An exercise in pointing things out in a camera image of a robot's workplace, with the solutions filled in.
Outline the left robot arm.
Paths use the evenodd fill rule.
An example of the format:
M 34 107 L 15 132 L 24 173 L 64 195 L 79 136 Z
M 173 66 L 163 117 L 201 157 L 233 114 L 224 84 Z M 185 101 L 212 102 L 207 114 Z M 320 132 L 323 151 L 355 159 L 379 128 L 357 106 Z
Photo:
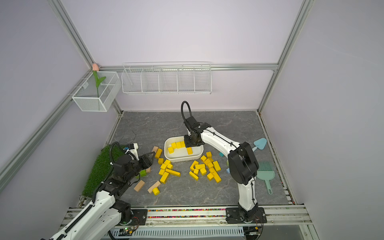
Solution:
M 136 156 L 128 151 L 111 163 L 108 177 L 98 185 L 89 204 L 51 239 L 100 240 L 118 224 L 133 225 L 132 231 L 136 231 L 147 215 L 137 217 L 131 204 L 120 198 L 140 171 L 152 166 L 154 158 L 155 152 Z

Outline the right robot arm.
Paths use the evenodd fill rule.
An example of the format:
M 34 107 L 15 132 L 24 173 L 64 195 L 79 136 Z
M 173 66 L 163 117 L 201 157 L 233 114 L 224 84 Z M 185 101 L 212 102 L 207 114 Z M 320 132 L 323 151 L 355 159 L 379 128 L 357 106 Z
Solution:
M 184 136 L 186 147 L 208 144 L 227 156 L 232 178 L 238 183 L 239 216 L 235 219 L 251 222 L 259 209 L 255 193 L 255 180 L 259 163 L 249 143 L 233 141 L 217 132 L 211 125 L 200 123 L 192 116 L 183 118 L 188 134 Z

